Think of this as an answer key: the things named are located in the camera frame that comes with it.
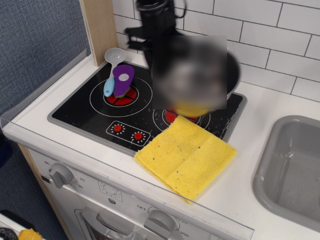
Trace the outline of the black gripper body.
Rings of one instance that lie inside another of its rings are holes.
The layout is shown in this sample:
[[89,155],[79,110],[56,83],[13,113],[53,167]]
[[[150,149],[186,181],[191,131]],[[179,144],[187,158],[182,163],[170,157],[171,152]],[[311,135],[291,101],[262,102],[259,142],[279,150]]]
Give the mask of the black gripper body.
[[153,42],[151,38],[147,38],[144,27],[127,27],[124,33],[128,36],[128,48],[142,51],[148,67],[151,69],[153,64]]

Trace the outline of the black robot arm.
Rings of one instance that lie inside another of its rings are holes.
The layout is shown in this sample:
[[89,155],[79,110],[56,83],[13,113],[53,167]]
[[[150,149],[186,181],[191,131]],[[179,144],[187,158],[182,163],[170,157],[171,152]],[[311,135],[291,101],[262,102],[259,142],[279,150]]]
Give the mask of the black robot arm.
[[140,13],[142,26],[127,27],[128,47],[144,53],[148,66],[153,63],[153,38],[158,36],[181,36],[176,29],[176,19],[183,19],[187,12],[187,1],[183,1],[183,14],[175,13],[172,0],[138,0],[136,8]]

